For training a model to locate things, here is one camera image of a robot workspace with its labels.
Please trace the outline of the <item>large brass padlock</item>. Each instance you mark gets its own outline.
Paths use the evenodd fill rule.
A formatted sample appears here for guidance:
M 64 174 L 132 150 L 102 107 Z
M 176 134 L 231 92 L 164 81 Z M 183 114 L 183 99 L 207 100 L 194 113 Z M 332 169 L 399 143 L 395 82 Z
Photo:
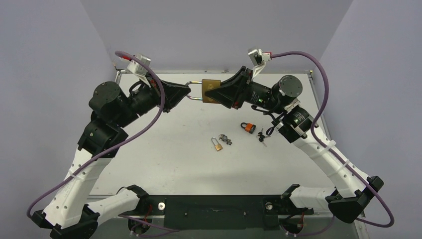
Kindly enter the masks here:
M 185 86 L 189 87 L 192 84 L 201 85 L 202 86 L 202 96 L 201 97 L 193 97 L 190 95 L 186 95 L 186 97 L 193 101 L 201 101 L 203 103 L 208 104 L 219 104 L 218 101 L 207 97 L 205 92 L 213 90 L 215 88 L 219 88 L 221 85 L 221 80 L 211 80 L 211 79 L 202 79 L 201 81 L 188 81 Z

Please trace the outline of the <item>orange round padlock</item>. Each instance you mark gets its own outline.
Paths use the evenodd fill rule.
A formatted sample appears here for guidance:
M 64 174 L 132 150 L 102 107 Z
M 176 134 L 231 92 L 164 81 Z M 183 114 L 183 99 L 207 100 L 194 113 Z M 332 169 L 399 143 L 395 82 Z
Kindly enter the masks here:
M 255 124 L 252 124 L 252 123 L 246 123 L 246 122 L 242 122 L 241 124 L 240 124 L 240 127 L 242 128 L 242 129 L 244 129 L 247 133 L 249 133 L 249 134 L 253 134 L 254 132 L 255 132 L 255 129 L 256 129 L 256 125 Z

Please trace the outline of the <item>small black keys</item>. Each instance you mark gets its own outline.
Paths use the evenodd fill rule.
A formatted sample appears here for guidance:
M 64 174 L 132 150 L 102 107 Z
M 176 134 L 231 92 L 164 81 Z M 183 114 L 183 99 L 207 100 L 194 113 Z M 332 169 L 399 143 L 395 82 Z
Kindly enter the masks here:
M 220 134 L 219 135 L 219 140 L 225 142 L 227 145 L 232 145 L 231 139 L 229 139 L 228 136 L 225 135 L 225 134 Z

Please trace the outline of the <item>black headed key bunch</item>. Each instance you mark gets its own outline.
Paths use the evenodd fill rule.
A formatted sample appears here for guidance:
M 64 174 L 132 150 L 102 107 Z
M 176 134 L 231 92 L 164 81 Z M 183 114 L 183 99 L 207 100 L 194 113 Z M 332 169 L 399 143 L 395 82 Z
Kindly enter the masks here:
M 266 138 L 269 138 L 270 136 L 268 136 L 268 135 L 266 135 L 264 132 L 263 132 L 263 128 L 261 128 L 261 130 L 258 132 L 258 134 L 257 134 L 257 139 L 258 139 L 258 141 L 260 142 L 260 143 L 262 143 L 265 147 L 267 147 L 267 145 L 266 145 L 266 143 L 265 143 L 265 139 Z

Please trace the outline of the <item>small brass padlock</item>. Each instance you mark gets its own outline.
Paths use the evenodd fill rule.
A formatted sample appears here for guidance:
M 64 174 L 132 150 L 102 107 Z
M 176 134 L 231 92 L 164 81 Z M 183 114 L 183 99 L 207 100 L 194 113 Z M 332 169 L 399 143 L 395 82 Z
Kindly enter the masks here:
M 223 149 L 223 146 L 219 143 L 218 139 L 215 137 L 211 138 L 211 142 L 213 143 L 216 151 L 221 151 Z

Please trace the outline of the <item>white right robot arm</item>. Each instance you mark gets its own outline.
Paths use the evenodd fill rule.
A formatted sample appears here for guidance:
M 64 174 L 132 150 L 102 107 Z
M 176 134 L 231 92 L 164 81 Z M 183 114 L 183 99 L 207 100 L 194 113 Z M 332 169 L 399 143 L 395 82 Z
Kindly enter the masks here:
M 368 176 L 352 164 L 329 140 L 313 117 L 300 106 L 301 81 L 292 75 L 283 76 L 272 87 L 252 80 L 252 71 L 242 67 L 234 76 L 217 87 L 206 87 L 204 95 L 227 108 L 239 109 L 244 103 L 275 114 L 272 121 L 289 143 L 304 152 L 330 179 L 331 187 L 309 188 L 292 185 L 281 198 L 281 207 L 288 213 L 296 209 L 330 211 L 336 218 L 354 222 L 383 186 L 378 176 Z

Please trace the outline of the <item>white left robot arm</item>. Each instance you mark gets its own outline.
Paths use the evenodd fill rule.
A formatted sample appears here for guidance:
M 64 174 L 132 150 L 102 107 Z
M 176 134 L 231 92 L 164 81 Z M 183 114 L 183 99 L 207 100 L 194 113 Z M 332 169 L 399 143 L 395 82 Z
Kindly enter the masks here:
M 49 229 L 53 239 L 88 239 L 99 225 L 120 214 L 148 209 L 148 193 L 131 185 L 106 199 L 87 201 L 99 176 L 116 156 L 128 137 L 124 128 L 154 107 L 169 112 L 191 89 L 183 84 L 162 81 L 160 85 L 146 76 L 126 95 L 115 82 L 98 85 L 89 101 L 91 121 L 85 127 L 74 160 L 55 196 L 43 210 L 30 212 L 31 220 Z

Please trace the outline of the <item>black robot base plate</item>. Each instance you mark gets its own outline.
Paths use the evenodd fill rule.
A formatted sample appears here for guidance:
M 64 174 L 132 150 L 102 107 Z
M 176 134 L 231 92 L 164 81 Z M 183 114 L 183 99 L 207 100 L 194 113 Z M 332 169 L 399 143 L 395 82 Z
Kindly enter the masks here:
M 150 195 L 125 216 L 164 217 L 177 230 L 278 230 L 293 216 L 313 215 L 280 195 Z

